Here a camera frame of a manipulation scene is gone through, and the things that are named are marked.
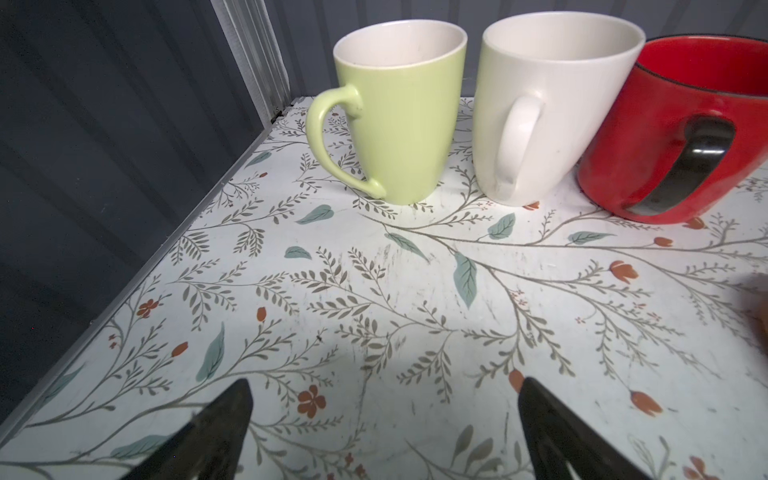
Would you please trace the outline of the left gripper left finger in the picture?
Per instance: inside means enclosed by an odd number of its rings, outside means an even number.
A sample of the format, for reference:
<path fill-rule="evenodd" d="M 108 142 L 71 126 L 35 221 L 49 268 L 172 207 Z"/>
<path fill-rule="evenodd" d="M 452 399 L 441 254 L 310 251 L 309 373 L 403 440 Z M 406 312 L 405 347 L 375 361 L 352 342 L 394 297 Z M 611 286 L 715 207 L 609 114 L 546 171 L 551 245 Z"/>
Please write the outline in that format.
<path fill-rule="evenodd" d="M 234 478 L 252 410 L 249 382 L 239 379 L 125 477 Z"/>

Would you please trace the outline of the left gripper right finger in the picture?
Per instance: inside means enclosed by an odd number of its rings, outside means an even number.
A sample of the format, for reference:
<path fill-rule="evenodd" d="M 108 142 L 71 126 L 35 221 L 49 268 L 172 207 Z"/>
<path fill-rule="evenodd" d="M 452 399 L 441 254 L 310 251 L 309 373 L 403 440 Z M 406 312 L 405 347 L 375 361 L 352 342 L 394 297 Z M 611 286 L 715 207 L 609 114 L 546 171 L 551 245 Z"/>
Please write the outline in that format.
<path fill-rule="evenodd" d="M 648 477 L 538 380 L 523 381 L 518 410 L 537 479 Z"/>

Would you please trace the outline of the red mug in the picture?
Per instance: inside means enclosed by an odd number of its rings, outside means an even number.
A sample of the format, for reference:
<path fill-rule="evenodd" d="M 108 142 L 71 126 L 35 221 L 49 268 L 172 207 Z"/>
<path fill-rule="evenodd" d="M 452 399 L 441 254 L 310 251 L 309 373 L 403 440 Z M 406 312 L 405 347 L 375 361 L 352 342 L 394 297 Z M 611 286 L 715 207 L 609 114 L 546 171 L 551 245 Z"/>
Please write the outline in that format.
<path fill-rule="evenodd" d="M 766 41 L 674 35 L 642 49 L 577 180 L 608 212 L 674 224 L 706 212 L 766 160 Z"/>

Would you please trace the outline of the white mug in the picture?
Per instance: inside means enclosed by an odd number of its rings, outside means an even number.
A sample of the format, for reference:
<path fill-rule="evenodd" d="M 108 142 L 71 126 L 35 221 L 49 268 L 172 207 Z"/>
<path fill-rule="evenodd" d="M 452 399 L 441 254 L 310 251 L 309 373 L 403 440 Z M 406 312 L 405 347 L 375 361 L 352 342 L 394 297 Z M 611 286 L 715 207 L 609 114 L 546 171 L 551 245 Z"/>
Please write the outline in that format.
<path fill-rule="evenodd" d="M 490 25 L 472 126 L 483 194 L 509 206 L 545 197 L 587 149 L 645 42 L 636 24 L 598 13 L 536 12 Z"/>

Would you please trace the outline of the light green mug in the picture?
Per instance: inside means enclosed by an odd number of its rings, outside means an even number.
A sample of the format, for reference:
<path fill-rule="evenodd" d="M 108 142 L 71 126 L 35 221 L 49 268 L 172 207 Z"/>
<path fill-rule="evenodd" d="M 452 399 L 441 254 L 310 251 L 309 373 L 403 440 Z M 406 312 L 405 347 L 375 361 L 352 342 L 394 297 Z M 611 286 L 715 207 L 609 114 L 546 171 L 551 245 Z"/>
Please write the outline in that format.
<path fill-rule="evenodd" d="M 306 119 L 318 163 L 346 186 L 394 205 L 427 198 L 453 142 L 468 36 L 431 19 L 370 25 L 333 48 L 338 87 L 319 94 Z M 339 167 L 326 150 L 327 114 L 341 106 L 364 177 Z"/>

